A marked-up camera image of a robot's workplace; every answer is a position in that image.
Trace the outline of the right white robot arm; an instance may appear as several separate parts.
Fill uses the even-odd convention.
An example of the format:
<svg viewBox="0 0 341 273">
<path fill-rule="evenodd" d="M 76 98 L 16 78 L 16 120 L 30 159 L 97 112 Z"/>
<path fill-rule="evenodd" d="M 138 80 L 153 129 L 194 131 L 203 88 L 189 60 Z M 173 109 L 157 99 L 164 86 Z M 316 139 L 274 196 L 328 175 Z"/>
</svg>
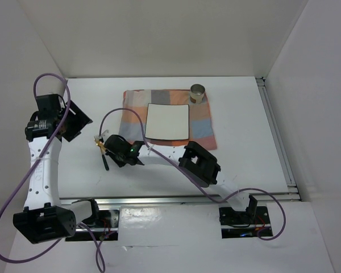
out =
<svg viewBox="0 0 341 273">
<path fill-rule="evenodd" d="M 109 156 L 118 167 L 125 165 L 172 166 L 199 189 L 210 188 L 235 211 L 239 221 L 249 223 L 256 217 L 257 200 L 222 173 L 214 155 L 200 144 L 190 141 L 185 146 L 133 144 L 120 135 L 95 137 L 103 156 Z"/>
</svg>

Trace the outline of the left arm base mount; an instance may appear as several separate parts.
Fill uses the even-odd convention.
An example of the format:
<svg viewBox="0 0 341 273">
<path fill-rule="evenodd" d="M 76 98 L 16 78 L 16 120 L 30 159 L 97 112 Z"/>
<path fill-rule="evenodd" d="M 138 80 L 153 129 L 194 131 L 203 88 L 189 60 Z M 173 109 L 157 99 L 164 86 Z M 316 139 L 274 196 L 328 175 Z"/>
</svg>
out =
<svg viewBox="0 0 341 273">
<path fill-rule="evenodd" d="M 100 241 L 117 241 L 119 227 L 119 209 L 100 210 L 98 219 L 93 222 L 86 221 L 86 225 L 92 231 L 95 239 Z M 91 235 L 84 228 L 78 227 L 73 237 L 66 238 L 66 242 L 89 242 L 92 241 Z"/>
</svg>

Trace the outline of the checkered orange blue cloth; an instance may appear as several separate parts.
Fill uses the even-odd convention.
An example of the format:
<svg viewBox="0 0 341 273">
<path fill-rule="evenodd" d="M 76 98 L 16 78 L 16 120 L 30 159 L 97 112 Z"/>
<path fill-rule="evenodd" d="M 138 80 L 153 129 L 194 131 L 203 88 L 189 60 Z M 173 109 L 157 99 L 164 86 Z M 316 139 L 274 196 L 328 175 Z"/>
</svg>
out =
<svg viewBox="0 0 341 273">
<path fill-rule="evenodd" d="M 127 90 L 123 107 L 119 135 L 128 142 L 142 140 L 140 122 L 131 109 L 139 115 L 152 144 L 182 146 L 195 141 L 207 150 L 217 149 L 207 95 L 195 104 L 187 89 Z"/>
</svg>

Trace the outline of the square white plate black rim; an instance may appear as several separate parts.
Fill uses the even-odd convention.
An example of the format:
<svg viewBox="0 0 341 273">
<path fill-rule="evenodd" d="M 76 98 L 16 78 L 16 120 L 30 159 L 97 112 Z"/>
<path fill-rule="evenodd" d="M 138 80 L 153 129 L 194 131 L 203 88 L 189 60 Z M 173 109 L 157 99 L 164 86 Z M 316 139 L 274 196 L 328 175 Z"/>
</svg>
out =
<svg viewBox="0 0 341 273">
<path fill-rule="evenodd" d="M 189 105 L 148 104 L 145 137 L 152 140 L 189 139 Z"/>
</svg>

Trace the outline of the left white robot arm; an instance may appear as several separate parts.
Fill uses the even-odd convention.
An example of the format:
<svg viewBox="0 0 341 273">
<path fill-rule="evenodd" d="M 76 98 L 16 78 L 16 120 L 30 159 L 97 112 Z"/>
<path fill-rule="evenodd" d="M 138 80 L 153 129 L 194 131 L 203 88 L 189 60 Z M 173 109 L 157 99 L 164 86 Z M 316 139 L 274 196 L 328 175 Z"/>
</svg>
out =
<svg viewBox="0 0 341 273">
<path fill-rule="evenodd" d="M 74 102 L 61 104 L 62 96 L 36 97 L 38 110 L 25 128 L 34 171 L 23 211 L 13 216 L 16 229 L 31 243 L 72 237 L 80 223 L 96 226 L 101 213 L 93 198 L 77 200 L 68 208 L 61 205 L 58 187 L 62 141 L 72 141 L 92 120 Z"/>
</svg>

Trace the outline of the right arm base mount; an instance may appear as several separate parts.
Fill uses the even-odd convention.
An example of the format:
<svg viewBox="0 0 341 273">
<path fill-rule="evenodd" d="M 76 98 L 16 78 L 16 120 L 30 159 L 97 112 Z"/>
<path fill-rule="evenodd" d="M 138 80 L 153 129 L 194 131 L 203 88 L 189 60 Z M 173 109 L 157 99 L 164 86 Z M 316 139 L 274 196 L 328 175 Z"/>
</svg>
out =
<svg viewBox="0 0 341 273">
<path fill-rule="evenodd" d="M 219 208 L 219 222 L 223 239 L 272 237 L 273 231 L 266 206 L 258 206 L 255 216 L 233 211 L 231 208 Z"/>
</svg>

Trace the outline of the beige metal cup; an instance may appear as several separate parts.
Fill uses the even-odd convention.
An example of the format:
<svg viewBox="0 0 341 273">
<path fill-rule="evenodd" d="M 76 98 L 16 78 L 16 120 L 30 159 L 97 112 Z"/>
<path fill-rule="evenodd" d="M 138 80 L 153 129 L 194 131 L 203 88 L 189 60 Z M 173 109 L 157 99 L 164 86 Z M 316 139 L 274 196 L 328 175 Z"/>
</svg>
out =
<svg viewBox="0 0 341 273">
<path fill-rule="evenodd" d="M 205 87 L 201 84 L 193 84 L 190 87 L 190 101 L 194 104 L 200 104 L 205 95 Z"/>
</svg>

